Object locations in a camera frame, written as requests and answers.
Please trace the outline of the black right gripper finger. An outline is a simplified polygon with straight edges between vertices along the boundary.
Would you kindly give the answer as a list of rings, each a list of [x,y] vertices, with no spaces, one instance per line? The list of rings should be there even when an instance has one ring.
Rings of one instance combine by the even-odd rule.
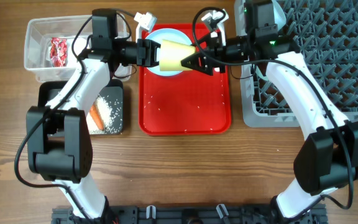
[[[207,59],[206,56],[203,56],[199,52],[195,52],[186,58],[182,59],[181,66],[201,72],[203,74],[213,76],[213,64],[212,61]]]
[[[207,47],[219,46],[219,32],[216,31],[210,32],[202,36],[202,38],[198,39],[197,42],[200,45],[205,43]]]

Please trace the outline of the yellow plastic cup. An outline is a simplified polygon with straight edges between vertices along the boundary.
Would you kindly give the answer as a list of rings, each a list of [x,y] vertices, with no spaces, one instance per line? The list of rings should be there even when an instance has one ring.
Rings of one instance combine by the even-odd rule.
[[[181,65],[181,61],[196,52],[194,46],[171,40],[162,40],[159,53],[159,67],[163,72],[189,71]]]

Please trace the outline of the light blue plate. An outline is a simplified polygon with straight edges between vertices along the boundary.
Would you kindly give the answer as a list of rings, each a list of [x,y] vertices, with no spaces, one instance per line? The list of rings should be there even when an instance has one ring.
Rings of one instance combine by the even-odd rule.
[[[191,40],[185,33],[172,28],[163,28],[155,30],[151,34],[148,34],[146,36],[146,39],[150,39],[159,44],[162,43],[162,40],[170,40],[180,44],[191,45]],[[147,70],[163,77],[170,77],[181,73],[181,71],[161,71],[160,66],[147,67]]]

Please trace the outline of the light blue bowl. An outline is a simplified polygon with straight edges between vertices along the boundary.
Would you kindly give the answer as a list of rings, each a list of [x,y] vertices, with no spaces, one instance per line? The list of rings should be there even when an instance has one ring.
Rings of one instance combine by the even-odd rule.
[[[281,6],[279,4],[273,5],[273,14],[274,14],[275,23],[278,27],[278,30],[281,30],[284,27],[284,25],[286,24],[287,18],[285,16],[283,9],[281,8]]]

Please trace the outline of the orange carrot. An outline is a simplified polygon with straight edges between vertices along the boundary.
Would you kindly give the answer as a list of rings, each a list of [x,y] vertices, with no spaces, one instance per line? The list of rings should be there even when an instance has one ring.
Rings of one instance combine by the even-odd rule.
[[[103,121],[98,113],[98,110],[96,108],[95,104],[92,104],[91,108],[90,108],[90,116],[92,117],[94,123],[96,124],[96,126],[98,127],[99,130],[103,130],[104,129],[104,124]]]

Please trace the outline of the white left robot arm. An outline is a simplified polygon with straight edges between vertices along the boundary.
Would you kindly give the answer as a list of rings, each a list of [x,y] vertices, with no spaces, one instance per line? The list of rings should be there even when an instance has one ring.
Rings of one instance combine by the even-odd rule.
[[[92,35],[91,45],[77,55],[79,69],[58,95],[26,114],[27,135],[18,151],[27,149],[29,169],[46,180],[43,187],[62,190],[78,223],[115,221],[90,174],[93,148],[86,117],[119,65],[155,67],[160,46],[147,39]]]

